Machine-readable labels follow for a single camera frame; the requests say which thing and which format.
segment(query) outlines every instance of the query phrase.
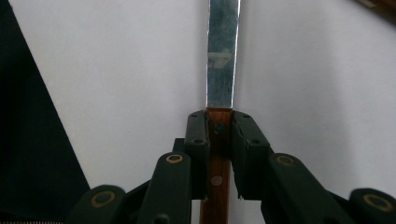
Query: white wall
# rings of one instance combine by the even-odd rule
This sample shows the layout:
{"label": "white wall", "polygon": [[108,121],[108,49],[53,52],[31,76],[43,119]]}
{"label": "white wall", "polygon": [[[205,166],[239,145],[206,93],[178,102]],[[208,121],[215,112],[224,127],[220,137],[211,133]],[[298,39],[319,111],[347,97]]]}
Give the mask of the white wall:
{"label": "white wall", "polygon": [[[207,1],[10,3],[91,187],[149,179],[205,108]],[[242,1],[234,109],[325,188],[396,196],[395,40],[353,1]],[[230,223],[262,223],[235,196]]]}

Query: dark fabric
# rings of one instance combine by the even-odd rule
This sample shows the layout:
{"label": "dark fabric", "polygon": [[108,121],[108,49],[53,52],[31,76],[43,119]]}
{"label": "dark fabric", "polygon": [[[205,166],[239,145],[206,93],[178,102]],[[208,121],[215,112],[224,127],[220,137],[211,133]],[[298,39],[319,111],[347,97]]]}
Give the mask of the dark fabric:
{"label": "dark fabric", "polygon": [[0,106],[0,220],[64,220],[89,186],[7,0]]}

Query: circular screw hole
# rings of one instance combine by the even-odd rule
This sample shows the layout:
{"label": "circular screw hole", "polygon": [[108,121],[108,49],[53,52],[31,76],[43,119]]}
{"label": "circular screw hole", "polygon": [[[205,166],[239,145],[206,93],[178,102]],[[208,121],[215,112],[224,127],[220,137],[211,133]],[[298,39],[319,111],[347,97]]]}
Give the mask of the circular screw hole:
{"label": "circular screw hole", "polygon": [[392,203],[390,203],[388,200],[384,199],[383,197],[380,197],[375,194],[365,194],[363,195],[363,200],[366,203],[370,204],[372,207],[381,210],[383,212],[391,212],[394,209]]}
{"label": "circular screw hole", "polygon": [[177,155],[177,154],[170,155],[170,156],[166,157],[166,161],[168,163],[171,163],[171,164],[176,164],[176,163],[182,162],[183,161],[183,157],[180,156],[180,155]]}
{"label": "circular screw hole", "polygon": [[335,218],[332,218],[332,217],[323,218],[323,223],[324,224],[340,224],[339,221],[337,221]]}
{"label": "circular screw hole", "polygon": [[153,224],[168,224],[168,223],[169,223],[168,216],[165,214],[160,214],[155,217]]}
{"label": "circular screw hole", "polygon": [[202,139],[195,139],[194,143],[196,144],[202,144],[204,141]]}
{"label": "circular screw hole", "polygon": [[260,141],[257,140],[257,139],[251,140],[251,144],[253,144],[253,145],[257,145],[257,144],[259,144],[259,143],[260,143]]}
{"label": "circular screw hole", "polygon": [[276,161],[282,165],[291,166],[294,164],[294,160],[288,156],[278,156]]}
{"label": "circular screw hole", "polygon": [[91,198],[91,205],[95,208],[105,207],[116,199],[116,193],[111,190],[99,192]]}

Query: screw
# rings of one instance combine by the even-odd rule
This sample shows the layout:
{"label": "screw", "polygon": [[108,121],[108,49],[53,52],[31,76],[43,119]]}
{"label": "screw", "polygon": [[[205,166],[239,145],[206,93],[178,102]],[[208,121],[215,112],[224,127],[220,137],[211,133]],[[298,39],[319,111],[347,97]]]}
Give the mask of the screw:
{"label": "screw", "polygon": [[215,124],[215,128],[213,129],[213,131],[215,132],[215,134],[220,135],[224,134],[226,129],[227,127],[225,126],[225,124],[220,122]]}
{"label": "screw", "polygon": [[222,177],[221,176],[219,176],[219,175],[215,175],[215,176],[213,176],[212,178],[210,178],[210,183],[213,185],[213,186],[220,186],[221,184],[222,184]]}

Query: wooden handle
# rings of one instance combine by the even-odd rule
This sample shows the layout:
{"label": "wooden handle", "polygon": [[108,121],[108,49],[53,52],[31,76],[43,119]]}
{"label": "wooden handle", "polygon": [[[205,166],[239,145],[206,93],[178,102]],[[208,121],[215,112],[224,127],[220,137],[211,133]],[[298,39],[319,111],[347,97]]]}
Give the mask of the wooden handle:
{"label": "wooden handle", "polygon": [[230,127],[231,109],[208,108],[210,141],[209,194],[201,201],[200,224],[226,224],[228,222],[228,195],[230,187]]}

